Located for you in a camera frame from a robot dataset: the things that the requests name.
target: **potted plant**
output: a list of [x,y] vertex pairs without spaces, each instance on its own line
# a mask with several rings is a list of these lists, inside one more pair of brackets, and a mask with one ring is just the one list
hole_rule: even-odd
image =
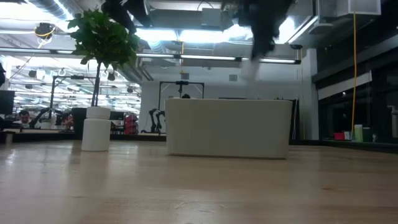
[[101,65],[104,64],[107,69],[112,65],[113,73],[109,73],[108,80],[113,81],[118,66],[135,61],[139,37],[129,35],[122,25],[110,21],[109,16],[98,9],[85,11],[83,15],[76,14],[68,24],[68,29],[74,27],[78,30],[70,34],[76,40],[76,50],[72,54],[83,56],[82,65],[93,58],[98,63],[91,99],[91,106],[94,106],[100,89]]

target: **green leaves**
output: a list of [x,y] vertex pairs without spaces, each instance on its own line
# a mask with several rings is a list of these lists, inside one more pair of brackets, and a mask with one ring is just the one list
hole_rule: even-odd
[[136,58],[139,37],[128,35],[127,30],[98,9],[76,14],[75,19],[69,21],[68,28],[78,27],[70,37],[76,40],[76,50],[73,55],[82,55],[81,64],[85,65],[93,58],[104,63],[108,68],[112,64],[114,69],[129,63]]

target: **tree trunk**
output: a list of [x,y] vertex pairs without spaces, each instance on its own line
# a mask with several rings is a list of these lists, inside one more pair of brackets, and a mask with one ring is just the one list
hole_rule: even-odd
[[100,71],[101,71],[101,64],[102,62],[98,62],[97,66],[97,76],[95,78],[95,84],[94,84],[94,92],[93,92],[93,98],[91,99],[91,106],[95,105],[95,99],[98,97],[98,91],[100,89]]

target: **white wall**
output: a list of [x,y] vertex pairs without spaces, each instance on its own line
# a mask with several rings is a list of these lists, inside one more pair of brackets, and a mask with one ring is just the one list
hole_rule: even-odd
[[[190,82],[205,83],[205,98],[217,99],[219,97],[255,98],[273,100],[283,98],[286,100],[299,99],[300,113],[303,116],[302,126],[306,126],[306,138],[316,139],[318,137],[318,99],[315,87],[312,85],[311,76],[316,74],[316,54],[310,54],[304,58],[302,65],[278,65],[261,64],[258,77],[254,82],[243,79],[240,68],[207,68],[190,67],[183,68],[184,72],[190,73]],[[170,67],[167,69],[149,67],[148,72],[154,77],[154,82],[144,82],[142,85],[141,112],[139,119],[139,130],[145,128],[150,131],[151,121],[148,112],[157,108],[159,99],[159,81],[180,80],[181,68]],[[229,82],[230,74],[238,74],[238,82]],[[183,94],[189,94],[193,98],[201,98],[201,93],[194,86],[184,86]],[[179,97],[178,86],[171,84],[162,92],[161,109],[164,108],[164,100],[170,96]]]

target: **table surface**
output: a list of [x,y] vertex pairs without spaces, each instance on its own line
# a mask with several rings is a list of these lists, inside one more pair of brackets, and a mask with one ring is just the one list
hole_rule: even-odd
[[398,156],[295,146],[283,161],[174,157],[165,142],[0,146],[0,223],[398,223]]

